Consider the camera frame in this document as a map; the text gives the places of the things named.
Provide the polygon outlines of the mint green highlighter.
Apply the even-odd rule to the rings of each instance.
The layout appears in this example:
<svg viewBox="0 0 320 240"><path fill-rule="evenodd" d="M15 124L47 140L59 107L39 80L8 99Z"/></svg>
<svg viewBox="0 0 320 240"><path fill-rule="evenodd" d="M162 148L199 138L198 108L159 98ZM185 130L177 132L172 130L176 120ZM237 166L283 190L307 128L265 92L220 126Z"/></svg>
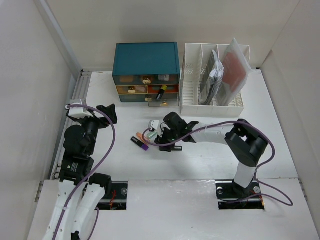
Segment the mint green highlighter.
<svg viewBox="0 0 320 240"><path fill-rule="evenodd" d="M158 136L158 132L156 130L150 131L146 137L148 140L151 140L153 138L156 138Z"/></svg>

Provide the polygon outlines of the yellow drawer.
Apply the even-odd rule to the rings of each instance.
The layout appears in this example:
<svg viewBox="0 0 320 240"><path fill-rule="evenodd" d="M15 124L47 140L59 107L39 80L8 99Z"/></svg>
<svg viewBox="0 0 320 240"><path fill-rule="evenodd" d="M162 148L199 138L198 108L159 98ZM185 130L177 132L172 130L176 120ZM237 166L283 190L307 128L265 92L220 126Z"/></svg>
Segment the yellow drawer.
<svg viewBox="0 0 320 240"><path fill-rule="evenodd" d="M147 94L148 93L147 86L145 86L147 91L143 92L143 93L136 92L135 86L145 86L145 85L117 85L116 86L116 90L117 90L119 95L123 95L123 94Z"/></svg>

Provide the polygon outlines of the purple black highlighter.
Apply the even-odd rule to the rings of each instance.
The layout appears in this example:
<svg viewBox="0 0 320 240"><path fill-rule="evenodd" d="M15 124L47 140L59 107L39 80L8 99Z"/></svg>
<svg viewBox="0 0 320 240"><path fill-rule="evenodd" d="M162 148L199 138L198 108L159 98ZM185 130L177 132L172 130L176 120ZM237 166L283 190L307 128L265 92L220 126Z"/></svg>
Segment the purple black highlighter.
<svg viewBox="0 0 320 240"><path fill-rule="evenodd" d="M143 143L141 140L139 140L136 137L131 137L130 139L135 145L137 145L139 148L143 149L144 151L147 151L149 149L148 145Z"/></svg>

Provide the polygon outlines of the orange highlighter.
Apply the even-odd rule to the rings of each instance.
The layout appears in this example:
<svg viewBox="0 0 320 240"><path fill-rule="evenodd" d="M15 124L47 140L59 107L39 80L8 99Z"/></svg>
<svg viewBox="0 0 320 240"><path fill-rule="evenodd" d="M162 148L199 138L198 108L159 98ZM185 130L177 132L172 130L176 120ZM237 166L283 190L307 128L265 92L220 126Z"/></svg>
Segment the orange highlighter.
<svg viewBox="0 0 320 240"><path fill-rule="evenodd" d="M144 139L143 139L143 135L140 133L140 132L137 132L136 133L136 136L137 136L137 138L141 141L141 142L143 142L144 144L148 144Z"/></svg>

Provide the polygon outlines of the teal drawer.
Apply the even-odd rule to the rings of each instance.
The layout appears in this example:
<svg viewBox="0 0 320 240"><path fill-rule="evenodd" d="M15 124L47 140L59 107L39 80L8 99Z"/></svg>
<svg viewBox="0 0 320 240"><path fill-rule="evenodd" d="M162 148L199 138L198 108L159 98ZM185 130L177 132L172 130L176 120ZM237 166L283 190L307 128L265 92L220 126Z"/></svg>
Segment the teal drawer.
<svg viewBox="0 0 320 240"><path fill-rule="evenodd" d="M122 103L148 102L148 94L119 94Z"/></svg>
<svg viewBox="0 0 320 240"><path fill-rule="evenodd" d="M159 81L158 75L113 75L112 78L117 86L178 84L180 82L180 74L169 74L169 81Z"/></svg>

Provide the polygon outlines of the orange drawer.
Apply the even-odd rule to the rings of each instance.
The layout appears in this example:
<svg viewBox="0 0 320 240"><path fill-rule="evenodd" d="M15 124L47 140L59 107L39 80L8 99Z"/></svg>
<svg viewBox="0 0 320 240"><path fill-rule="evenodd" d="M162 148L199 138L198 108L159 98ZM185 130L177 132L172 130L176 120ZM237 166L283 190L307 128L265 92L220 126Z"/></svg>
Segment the orange drawer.
<svg viewBox="0 0 320 240"><path fill-rule="evenodd" d="M162 85L166 85L167 89L163 97L159 100L156 99L157 94ZM149 85L148 91L148 106L149 107L177 107L180 104L180 90L178 84L160 84Z"/></svg>

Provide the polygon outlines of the yellow black highlighter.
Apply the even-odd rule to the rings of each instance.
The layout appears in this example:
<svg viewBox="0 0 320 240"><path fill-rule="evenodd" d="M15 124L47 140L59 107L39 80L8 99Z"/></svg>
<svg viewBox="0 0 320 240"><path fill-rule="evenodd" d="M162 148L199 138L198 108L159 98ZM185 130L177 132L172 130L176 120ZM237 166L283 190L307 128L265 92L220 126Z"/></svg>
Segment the yellow black highlighter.
<svg viewBox="0 0 320 240"><path fill-rule="evenodd" d="M167 86L166 85L162 85L155 99L156 100L160 100L163 97L163 95L166 92L166 90L167 90Z"/></svg>

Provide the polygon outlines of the grey spiral setup guide booklet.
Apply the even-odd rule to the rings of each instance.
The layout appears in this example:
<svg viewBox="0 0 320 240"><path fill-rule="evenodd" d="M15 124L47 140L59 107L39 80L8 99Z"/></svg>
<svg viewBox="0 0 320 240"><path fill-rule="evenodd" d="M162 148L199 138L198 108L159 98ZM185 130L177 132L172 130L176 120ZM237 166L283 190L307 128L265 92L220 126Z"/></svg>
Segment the grey spiral setup guide booklet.
<svg viewBox="0 0 320 240"><path fill-rule="evenodd" d="M209 106L217 95L224 75L224 66L215 50L211 51L205 72L200 82L199 104Z"/></svg>

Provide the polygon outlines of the clear zip pouch red card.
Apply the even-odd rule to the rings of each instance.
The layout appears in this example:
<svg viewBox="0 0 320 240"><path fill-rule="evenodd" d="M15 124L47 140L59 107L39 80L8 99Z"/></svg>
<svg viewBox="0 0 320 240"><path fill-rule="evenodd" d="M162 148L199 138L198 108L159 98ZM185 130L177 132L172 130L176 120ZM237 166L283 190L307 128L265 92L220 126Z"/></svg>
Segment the clear zip pouch red card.
<svg viewBox="0 0 320 240"><path fill-rule="evenodd" d="M243 89L253 71L235 38L224 53L222 65L224 67L222 82L215 99L219 106L228 106Z"/></svg>

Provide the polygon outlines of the green black highlighter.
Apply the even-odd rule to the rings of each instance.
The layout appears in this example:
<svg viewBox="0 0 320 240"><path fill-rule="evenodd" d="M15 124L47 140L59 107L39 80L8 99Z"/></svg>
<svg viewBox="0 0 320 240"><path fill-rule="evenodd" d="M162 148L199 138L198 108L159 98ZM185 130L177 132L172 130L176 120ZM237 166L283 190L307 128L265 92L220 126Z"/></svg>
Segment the green black highlighter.
<svg viewBox="0 0 320 240"><path fill-rule="evenodd" d="M182 151L182 150L183 150L183 147L182 147L182 146L175 146L175 147L173 148L173 150L176 151L176 152L179 152L179 151Z"/></svg>

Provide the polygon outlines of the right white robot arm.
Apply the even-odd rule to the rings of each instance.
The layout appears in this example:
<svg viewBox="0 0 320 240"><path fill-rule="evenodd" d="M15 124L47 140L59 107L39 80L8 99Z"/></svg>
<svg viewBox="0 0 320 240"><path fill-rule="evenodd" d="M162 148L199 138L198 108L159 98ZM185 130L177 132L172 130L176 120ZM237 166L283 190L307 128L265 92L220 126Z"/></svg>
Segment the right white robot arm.
<svg viewBox="0 0 320 240"><path fill-rule="evenodd" d="M162 152L181 151L182 148L174 143L179 139L185 143L228 146L238 160L231 185L232 193L237 197L249 193L260 158L269 144L267 138L244 119L238 119L235 123L209 126L198 121L187 123L177 113L171 112L164 117L163 122L150 121L149 128L156 132L154 143Z"/></svg>

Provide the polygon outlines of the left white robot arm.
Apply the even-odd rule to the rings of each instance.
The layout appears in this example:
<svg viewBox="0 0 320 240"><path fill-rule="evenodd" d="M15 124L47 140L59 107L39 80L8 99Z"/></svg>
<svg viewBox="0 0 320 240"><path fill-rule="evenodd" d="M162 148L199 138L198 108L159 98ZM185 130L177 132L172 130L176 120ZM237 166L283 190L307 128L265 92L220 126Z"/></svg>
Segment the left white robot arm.
<svg viewBox="0 0 320 240"><path fill-rule="evenodd" d="M58 193L45 240L88 240L98 217L97 206L112 192L109 175L96 173L92 155L100 129L118 122L116 106L89 107L82 100L66 105L75 122L64 132L64 154L58 176Z"/></svg>

